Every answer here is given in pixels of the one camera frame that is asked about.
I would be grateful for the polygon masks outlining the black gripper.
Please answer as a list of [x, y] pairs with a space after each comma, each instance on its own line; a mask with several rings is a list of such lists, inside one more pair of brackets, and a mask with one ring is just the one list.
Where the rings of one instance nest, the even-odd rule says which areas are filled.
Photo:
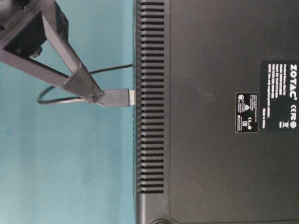
[[[55, 0], [2, 0], [0, 2], [0, 61], [90, 103], [103, 91], [68, 42], [69, 22]], [[71, 76], [35, 58], [48, 40]]]

